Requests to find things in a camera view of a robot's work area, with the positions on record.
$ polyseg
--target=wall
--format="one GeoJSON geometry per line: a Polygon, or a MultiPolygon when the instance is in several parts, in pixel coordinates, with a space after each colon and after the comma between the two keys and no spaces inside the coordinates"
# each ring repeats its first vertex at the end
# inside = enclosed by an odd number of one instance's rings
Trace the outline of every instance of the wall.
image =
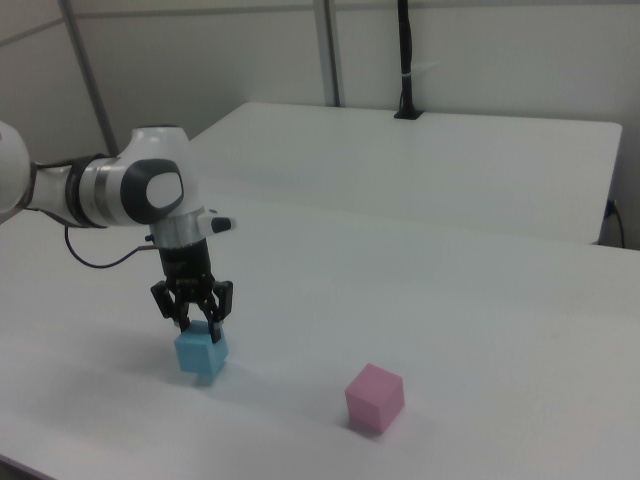
{"type": "Polygon", "coordinates": [[[73,0],[118,146],[142,124],[190,137],[244,102],[325,105],[312,0],[73,0]]]}
{"type": "Polygon", "coordinates": [[[55,1],[0,0],[0,119],[37,163],[105,150],[55,1]]]}
{"type": "MultiPolygon", "coordinates": [[[[397,109],[394,4],[337,0],[342,97],[348,107],[397,109]]],[[[414,69],[427,67],[414,79],[416,104],[436,112],[622,124],[611,197],[619,202],[628,245],[640,248],[640,5],[424,5],[410,10],[414,69]]],[[[617,245],[612,220],[605,243],[617,245]]]]}

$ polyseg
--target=pink cube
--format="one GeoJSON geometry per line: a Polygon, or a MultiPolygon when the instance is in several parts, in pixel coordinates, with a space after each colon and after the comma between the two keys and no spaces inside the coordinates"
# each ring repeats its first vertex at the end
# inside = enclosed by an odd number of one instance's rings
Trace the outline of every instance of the pink cube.
{"type": "Polygon", "coordinates": [[[349,419],[383,433],[404,407],[402,377],[367,364],[345,390],[349,419]]]}

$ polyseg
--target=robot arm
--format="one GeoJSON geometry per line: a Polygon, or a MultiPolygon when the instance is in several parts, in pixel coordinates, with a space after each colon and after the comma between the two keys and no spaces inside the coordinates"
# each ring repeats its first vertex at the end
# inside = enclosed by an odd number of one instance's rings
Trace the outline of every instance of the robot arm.
{"type": "Polygon", "coordinates": [[[184,331],[189,304],[197,304],[215,343],[231,311],[233,284],[215,281],[206,237],[235,223],[205,211],[192,155],[182,129],[161,125],[135,129],[115,158],[39,166],[18,132],[0,122],[0,215],[26,208],[67,227],[149,225],[166,276],[151,289],[161,313],[184,331]]]}

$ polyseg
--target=white table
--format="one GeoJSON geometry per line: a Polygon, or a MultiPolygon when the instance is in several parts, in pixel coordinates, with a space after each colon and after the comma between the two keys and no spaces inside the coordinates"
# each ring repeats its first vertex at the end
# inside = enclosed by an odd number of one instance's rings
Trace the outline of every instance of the white table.
{"type": "Polygon", "coordinates": [[[208,188],[348,212],[596,242],[621,127],[245,104],[193,140],[208,188]]]}
{"type": "MultiPolygon", "coordinates": [[[[178,370],[155,253],[97,272],[44,215],[3,225],[2,454],[68,480],[637,477],[636,252],[205,199],[239,221],[210,242],[236,287],[211,385],[178,370]],[[367,362],[405,380],[381,437],[346,426],[367,362]]],[[[145,232],[73,233],[101,261],[145,232]]]]}

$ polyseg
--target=blue cube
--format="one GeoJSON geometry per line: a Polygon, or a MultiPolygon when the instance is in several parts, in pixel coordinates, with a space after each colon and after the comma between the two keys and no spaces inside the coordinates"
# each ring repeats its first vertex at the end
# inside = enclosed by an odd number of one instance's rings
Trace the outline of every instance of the blue cube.
{"type": "Polygon", "coordinates": [[[212,377],[217,375],[229,353],[222,329],[220,334],[220,340],[212,343],[207,322],[192,321],[175,340],[180,370],[212,377]]]}

